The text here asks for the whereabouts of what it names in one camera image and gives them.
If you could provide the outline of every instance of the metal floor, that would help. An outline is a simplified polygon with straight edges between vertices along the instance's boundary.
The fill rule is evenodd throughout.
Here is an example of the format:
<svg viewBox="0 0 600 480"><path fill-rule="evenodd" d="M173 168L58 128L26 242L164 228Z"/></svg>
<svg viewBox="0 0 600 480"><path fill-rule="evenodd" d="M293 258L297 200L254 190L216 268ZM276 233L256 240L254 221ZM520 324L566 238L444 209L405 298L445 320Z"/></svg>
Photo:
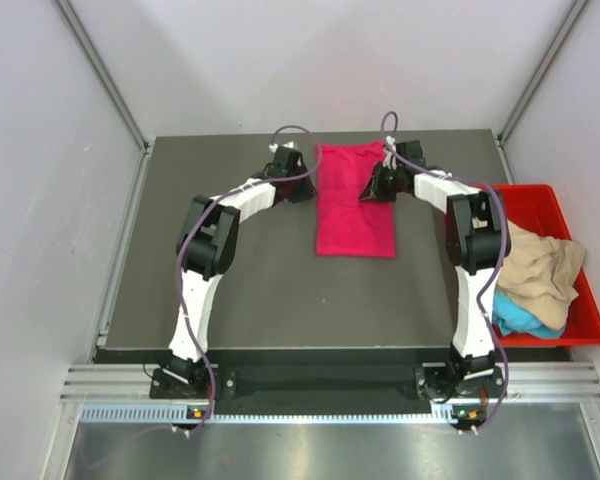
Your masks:
<svg viewBox="0 0 600 480"><path fill-rule="evenodd" d="M300 140L307 163L313 147ZM378 132L319 134L328 144ZM488 130L400 132L420 139L429 165L506 183ZM271 158L268 135L160 137L149 163L107 348L165 348L177 318L175 245L191 199L241 184ZM442 217L406 195L395 206L395 260L317 257L315 202L283 204L240 227L209 326L215 348L448 345L456 275Z"/></svg>
<svg viewBox="0 0 600 480"><path fill-rule="evenodd" d="M211 425L190 440L167 428L125 445L144 427L81 424L65 478L600 478L577 404L505 405L478 437L446 425ZM88 470L81 442L87 463L119 450Z"/></svg>

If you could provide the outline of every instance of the pink fabric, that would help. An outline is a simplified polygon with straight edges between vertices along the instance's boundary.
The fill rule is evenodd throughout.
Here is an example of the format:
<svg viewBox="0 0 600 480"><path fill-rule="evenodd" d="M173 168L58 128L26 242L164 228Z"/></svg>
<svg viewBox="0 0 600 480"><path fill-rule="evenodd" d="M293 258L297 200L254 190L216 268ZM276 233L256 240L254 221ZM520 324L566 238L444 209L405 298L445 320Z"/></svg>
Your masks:
<svg viewBox="0 0 600 480"><path fill-rule="evenodd" d="M316 254L394 258L393 205L358 200L373 166L384 160L382 142L322 149Z"/></svg>

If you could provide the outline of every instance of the blue fabric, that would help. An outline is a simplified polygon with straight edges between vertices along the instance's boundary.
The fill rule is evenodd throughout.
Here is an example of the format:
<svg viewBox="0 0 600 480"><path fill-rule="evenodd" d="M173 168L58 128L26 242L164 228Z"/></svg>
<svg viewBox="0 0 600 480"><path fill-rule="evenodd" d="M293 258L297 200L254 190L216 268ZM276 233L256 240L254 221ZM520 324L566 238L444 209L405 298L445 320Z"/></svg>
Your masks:
<svg viewBox="0 0 600 480"><path fill-rule="evenodd" d="M515 332L528 333L538 338L560 338L565 328L562 327L559 331L547 328L534 315L498 290L493 297L493 322L505 336Z"/></svg>

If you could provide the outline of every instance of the red plastic container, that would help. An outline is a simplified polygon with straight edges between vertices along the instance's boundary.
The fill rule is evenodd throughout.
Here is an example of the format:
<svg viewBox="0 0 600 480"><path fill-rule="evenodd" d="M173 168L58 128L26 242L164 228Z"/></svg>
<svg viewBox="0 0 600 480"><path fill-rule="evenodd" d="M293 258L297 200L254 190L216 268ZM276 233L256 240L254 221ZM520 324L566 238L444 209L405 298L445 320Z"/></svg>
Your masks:
<svg viewBox="0 0 600 480"><path fill-rule="evenodd" d="M498 185L513 223L543 237L571 240L553 189L548 185ZM569 308L567 328L560 338L542 339L532 335L512 333L500 336L506 347L544 347L600 345L600 312L589 288L584 271L576 279L576 298Z"/></svg>

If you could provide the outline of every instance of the pile of clothes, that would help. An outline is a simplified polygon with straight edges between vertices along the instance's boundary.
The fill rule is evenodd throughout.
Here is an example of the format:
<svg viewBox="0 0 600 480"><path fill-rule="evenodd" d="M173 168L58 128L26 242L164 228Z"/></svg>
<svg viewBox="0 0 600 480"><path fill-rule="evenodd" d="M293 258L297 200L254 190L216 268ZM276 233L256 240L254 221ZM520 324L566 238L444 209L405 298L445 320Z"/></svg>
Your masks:
<svg viewBox="0 0 600 480"><path fill-rule="evenodd" d="M586 249L571 240L540 237L512 222L509 235L511 253L496 284L493 321L502 335L558 338L578 296L573 284Z"/></svg>

